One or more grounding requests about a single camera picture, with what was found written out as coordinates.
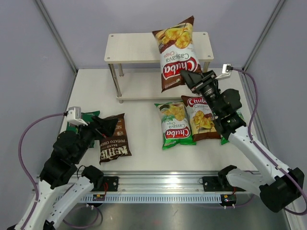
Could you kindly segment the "brown Chuba bag text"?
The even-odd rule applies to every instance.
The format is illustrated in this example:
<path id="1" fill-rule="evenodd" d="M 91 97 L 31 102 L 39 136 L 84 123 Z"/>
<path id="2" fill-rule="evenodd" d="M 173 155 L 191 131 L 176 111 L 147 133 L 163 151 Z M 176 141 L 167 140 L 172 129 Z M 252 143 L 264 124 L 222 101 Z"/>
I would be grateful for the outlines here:
<path id="1" fill-rule="evenodd" d="M 205 139 L 220 139 L 213 123 L 213 113 L 203 97 L 181 96 L 189 117 L 194 142 Z"/>

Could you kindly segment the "green Chuba cassava chips bag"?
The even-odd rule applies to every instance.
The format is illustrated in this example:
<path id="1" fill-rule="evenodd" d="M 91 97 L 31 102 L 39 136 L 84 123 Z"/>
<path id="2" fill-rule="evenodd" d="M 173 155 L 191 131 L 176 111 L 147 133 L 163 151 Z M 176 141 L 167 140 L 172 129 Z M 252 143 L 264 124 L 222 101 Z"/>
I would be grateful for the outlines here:
<path id="1" fill-rule="evenodd" d="M 155 103 L 158 110 L 163 136 L 162 149 L 180 145 L 196 145 L 193 141 L 188 115 L 182 101 Z"/>

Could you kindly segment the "aluminium mounting rail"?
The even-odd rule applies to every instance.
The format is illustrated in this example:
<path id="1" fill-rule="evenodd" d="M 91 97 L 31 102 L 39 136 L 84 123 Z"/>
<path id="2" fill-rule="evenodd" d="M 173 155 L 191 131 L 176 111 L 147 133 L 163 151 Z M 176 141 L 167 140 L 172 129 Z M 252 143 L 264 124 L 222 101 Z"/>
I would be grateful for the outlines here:
<path id="1" fill-rule="evenodd" d="M 104 183 L 108 184 L 107 193 L 230 193 L 236 191 L 249 193 L 255 189 L 259 193 L 261 185 L 268 184 L 259 172 L 234 169 L 226 178 L 220 179 L 217 171 L 200 172 L 104 172 Z"/>

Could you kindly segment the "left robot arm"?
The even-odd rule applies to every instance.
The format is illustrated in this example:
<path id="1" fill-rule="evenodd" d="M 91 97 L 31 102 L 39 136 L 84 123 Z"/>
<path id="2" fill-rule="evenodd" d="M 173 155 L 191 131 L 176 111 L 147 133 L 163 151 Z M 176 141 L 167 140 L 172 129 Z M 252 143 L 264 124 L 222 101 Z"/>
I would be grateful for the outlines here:
<path id="1" fill-rule="evenodd" d="M 11 226 L 11 230 L 55 230 L 89 192 L 107 193 L 118 189 L 118 177 L 104 177 L 101 170 L 90 165 L 84 168 L 73 186 L 59 197 L 91 143 L 111 137 L 117 122 L 117 118 L 101 119 L 94 116 L 90 123 L 78 121 L 83 126 L 78 133 L 64 131 L 58 135 L 39 181 L 34 183 L 35 196 L 22 219 Z"/>

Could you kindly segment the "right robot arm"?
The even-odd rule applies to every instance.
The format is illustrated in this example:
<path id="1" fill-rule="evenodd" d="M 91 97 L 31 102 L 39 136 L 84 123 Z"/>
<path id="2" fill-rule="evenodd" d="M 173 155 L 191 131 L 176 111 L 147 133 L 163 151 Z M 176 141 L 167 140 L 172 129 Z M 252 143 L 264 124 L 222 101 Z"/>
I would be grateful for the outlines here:
<path id="1" fill-rule="evenodd" d="M 236 146 L 259 171 L 251 174 L 230 165 L 220 171 L 217 181 L 220 188 L 238 187 L 259 196 L 275 213 L 286 209 L 299 197 L 307 197 L 303 191 L 304 173 L 276 158 L 252 135 L 251 125 L 237 114 L 237 109 L 242 106 L 238 90 L 221 92 L 218 76 L 212 70 L 206 73 L 182 70 L 180 74 L 191 92 L 200 94 L 210 107 L 217 132 Z"/>

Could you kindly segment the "white two-tier shelf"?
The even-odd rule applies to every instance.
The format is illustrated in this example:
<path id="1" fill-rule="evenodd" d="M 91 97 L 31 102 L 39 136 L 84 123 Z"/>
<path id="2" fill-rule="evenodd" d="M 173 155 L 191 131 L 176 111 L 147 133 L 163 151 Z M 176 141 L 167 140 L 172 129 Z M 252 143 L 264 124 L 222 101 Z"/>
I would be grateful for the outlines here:
<path id="1" fill-rule="evenodd" d="M 214 59 L 209 35 L 193 32 L 192 40 L 201 71 L 205 72 Z M 110 34 L 105 62 L 120 102 L 177 99 L 190 93 L 183 85 L 162 92 L 160 53 L 152 33 Z"/>

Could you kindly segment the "brown Chuba cassava chips bag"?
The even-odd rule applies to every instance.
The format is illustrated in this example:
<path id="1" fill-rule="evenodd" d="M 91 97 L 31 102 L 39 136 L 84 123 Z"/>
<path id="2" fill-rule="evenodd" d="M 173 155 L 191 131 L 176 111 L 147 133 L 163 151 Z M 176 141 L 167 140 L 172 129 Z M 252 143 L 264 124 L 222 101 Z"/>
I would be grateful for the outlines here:
<path id="1" fill-rule="evenodd" d="M 185 84 L 180 72 L 201 73 L 192 40 L 194 17 L 164 30 L 152 31 L 160 53 L 162 92 Z"/>

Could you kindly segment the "green Real hand cooked bag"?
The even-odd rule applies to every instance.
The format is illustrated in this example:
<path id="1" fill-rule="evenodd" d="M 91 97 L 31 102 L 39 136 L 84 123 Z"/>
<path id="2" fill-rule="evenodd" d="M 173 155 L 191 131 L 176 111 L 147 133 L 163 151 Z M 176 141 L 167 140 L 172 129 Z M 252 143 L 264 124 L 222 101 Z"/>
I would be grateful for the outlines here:
<path id="1" fill-rule="evenodd" d="M 99 116 L 100 111 L 93 111 L 93 112 L 88 112 L 88 113 L 82 113 L 81 114 L 81 119 L 86 122 L 90 123 L 92 122 L 92 117 L 93 116 Z M 68 112 L 68 117 L 67 117 L 67 126 L 66 126 L 66 131 L 74 131 L 75 133 L 78 132 L 79 127 L 82 127 L 81 124 L 77 124 L 73 119 L 75 118 L 75 114 L 72 114 L 71 112 Z"/>

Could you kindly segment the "brown Kettle potato chips bag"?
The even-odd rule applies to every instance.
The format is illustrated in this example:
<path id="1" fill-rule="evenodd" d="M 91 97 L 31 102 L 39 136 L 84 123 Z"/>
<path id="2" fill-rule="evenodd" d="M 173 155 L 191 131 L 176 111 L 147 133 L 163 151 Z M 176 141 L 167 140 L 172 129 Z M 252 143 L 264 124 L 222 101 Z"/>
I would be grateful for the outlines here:
<path id="1" fill-rule="evenodd" d="M 100 159 L 99 164 L 116 160 L 119 157 L 131 156 L 129 148 L 128 135 L 125 125 L 125 113 L 106 117 L 105 120 L 117 118 L 113 136 L 100 141 Z"/>

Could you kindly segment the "green Chuba bag right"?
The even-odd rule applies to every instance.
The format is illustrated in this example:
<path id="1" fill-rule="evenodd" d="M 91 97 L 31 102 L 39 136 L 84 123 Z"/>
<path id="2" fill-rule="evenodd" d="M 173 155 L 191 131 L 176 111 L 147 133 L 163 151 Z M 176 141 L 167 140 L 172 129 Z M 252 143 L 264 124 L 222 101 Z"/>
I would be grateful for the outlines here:
<path id="1" fill-rule="evenodd" d="M 245 122 L 245 119 L 244 119 L 244 117 L 243 117 L 243 115 L 242 115 L 242 113 L 241 113 L 241 110 L 238 109 L 238 110 L 236 111 L 236 113 L 237 113 L 238 116 Z M 220 144 L 221 144 L 221 145 L 225 145 L 225 144 L 227 144 L 227 143 L 229 143 L 229 140 L 227 140 L 227 139 L 225 139 L 223 136 L 221 136 Z"/>

